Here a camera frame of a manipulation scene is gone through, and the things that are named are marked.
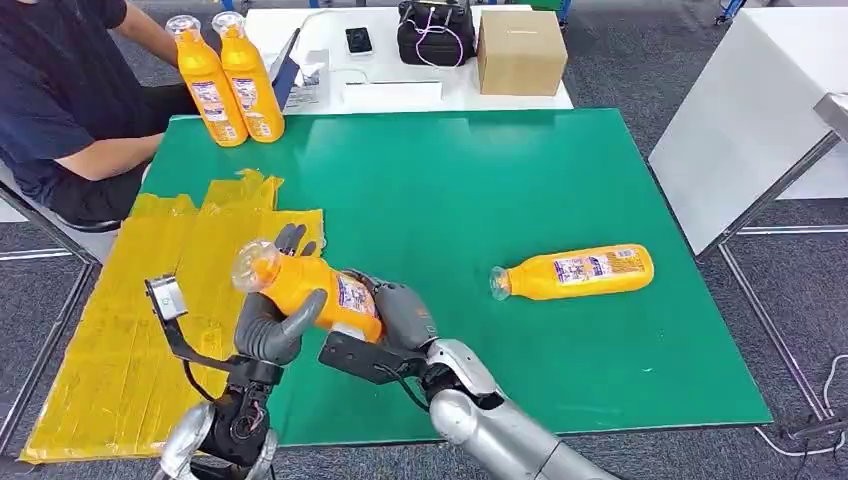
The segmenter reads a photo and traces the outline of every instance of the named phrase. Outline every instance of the green table surface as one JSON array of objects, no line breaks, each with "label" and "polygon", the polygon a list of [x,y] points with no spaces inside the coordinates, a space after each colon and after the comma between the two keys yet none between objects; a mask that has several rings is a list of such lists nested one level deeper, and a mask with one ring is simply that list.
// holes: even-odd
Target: green table surface
[{"label": "green table surface", "polygon": [[[771,421],[617,110],[289,116],[280,141],[230,149],[174,120],[142,192],[200,205],[242,168],[285,179],[280,209],[323,208],[331,265],[413,287],[439,333],[555,432]],[[644,289],[490,295],[495,265],[619,243],[651,252]],[[269,402],[281,444],[436,438],[399,385],[319,364],[324,335],[304,336]]]}]

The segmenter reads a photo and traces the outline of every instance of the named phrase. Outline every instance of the smartphone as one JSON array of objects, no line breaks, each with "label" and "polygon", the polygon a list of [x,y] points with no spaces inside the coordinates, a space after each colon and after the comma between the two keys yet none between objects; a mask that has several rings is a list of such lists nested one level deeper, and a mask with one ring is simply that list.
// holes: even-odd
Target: smartphone
[{"label": "smartphone", "polygon": [[347,49],[350,50],[351,55],[370,55],[374,52],[367,28],[348,28],[345,30],[345,35],[347,36]]}]

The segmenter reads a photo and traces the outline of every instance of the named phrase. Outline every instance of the orange bottle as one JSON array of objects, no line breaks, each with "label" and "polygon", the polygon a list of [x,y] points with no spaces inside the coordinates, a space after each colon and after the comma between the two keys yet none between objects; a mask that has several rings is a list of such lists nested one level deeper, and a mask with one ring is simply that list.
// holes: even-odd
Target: orange bottle
[{"label": "orange bottle", "polygon": [[244,143],[247,128],[218,55],[200,36],[200,22],[190,15],[177,15],[165,28],[177,42],[177,66],[209,135],[222,147]]},{"label": "orange bottle", "polygon": [[629,292],[651,283],[654,263],[642,245],[624,244],[538,255],[521,265],[495,267],[492,295],[533,300]]},{"label": "orange bottle", "polygon": [[310,292],[324,289],[327,303],[315,325],[371,343],[382,334],[368,288],[333,270],[322,258],[283,255],[271,242],[255,240],[239,251],[232,277],[236,288],[262,293],[286,315],[294,313]]},{"label": "orange bottle", "polygon": [[247,131],[257,142],[277,141],[285,129],[283,114],[259,50],[244,33],[244,17],[221,12],[212,19],[221,35],[221,65],[233,87]]}]

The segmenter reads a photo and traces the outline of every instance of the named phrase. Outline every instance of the navy t-shirt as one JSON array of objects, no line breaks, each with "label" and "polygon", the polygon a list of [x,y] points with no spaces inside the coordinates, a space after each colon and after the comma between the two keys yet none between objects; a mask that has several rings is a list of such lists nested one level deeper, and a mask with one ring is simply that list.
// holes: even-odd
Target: navy t-shirt
[{"label": "navy t-shirt", "polygon": [[141,85],[107,31],[126,13],[125,0],[0,0],[0,159],[41,203],[74,175],[55,159],[149,134]]}]

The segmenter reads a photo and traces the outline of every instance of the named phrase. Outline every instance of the crumpled yellow bag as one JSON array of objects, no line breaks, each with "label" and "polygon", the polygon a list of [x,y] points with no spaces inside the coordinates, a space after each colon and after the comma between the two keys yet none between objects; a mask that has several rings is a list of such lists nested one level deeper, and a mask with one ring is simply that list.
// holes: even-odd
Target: crumpled yellow bag
[{"label": "crumpled yellow bag", "polygon": [[[282,180],[240,173],[240,180],[212,181],[199,210],[184,195],[139,196],[21,460],[154,456],[171,426],[201,400],[171,354],[144,279],[176,272],[189,310],[180,319],[186,339],[202,354],[226,358],[244,301],[230,281],[238,250],[255,238],[273,240],[287,223],[302,223],[304,242],[315,241],[320,255],[322,211],[273,211]],[[225,373],[197,365],[192,371],[212,395],[222,391]]]}]

